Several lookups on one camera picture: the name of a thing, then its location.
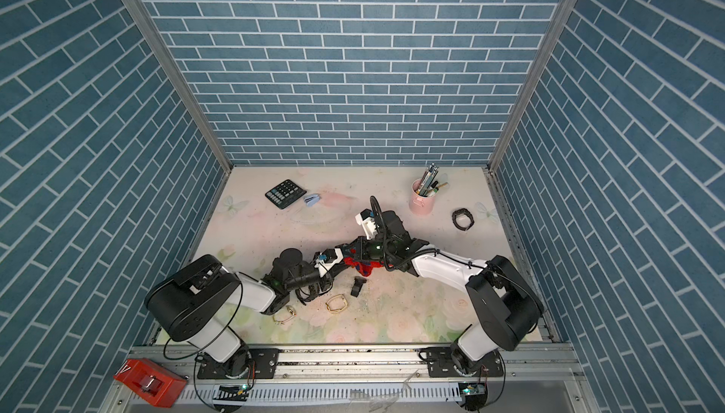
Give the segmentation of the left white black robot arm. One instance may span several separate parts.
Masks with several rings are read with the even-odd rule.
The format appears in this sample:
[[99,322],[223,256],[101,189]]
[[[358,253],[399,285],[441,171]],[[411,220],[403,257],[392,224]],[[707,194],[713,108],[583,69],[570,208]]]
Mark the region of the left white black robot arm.
[[332,248],[309,262],[300,250],[286,249],[275,258],[270,273],[257,280],[207,254],[154,286],[145,307],[172,341],[188,342],[225,364],[241,356],[244,344],[230,321],[216,318],[222,307],[272,316],[294,294],[307,292],[311,301],[332,288],[334,277],[346,268],[345,258],[342,249]]

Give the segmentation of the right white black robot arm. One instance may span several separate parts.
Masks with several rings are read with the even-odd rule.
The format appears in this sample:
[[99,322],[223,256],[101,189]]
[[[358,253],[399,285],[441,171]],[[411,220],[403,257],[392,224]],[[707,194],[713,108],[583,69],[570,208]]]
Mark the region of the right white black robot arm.
[[355,220],[366,239],[352,256],[361,266],[433,279],[468,296],[477,322],[451,344],[451,359],[460,373],[477,373],[497,350],[515,350],[543,317],[541,300],[508,258],[485,261],[447,253],[411,237],[392,210],[366,209]]

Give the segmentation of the red blue towel cloth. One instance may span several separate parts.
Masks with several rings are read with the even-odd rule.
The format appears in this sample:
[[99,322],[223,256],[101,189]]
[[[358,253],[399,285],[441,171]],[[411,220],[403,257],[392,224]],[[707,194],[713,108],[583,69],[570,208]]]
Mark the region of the red blue towel cloth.
[[350,267],[353,267],[363,277],[370,277],[373,269],[382,268],[383,263],[378,260],[372,260],[362,257],[360,254],[353,254],[353,256],[345,256],[343,262]]

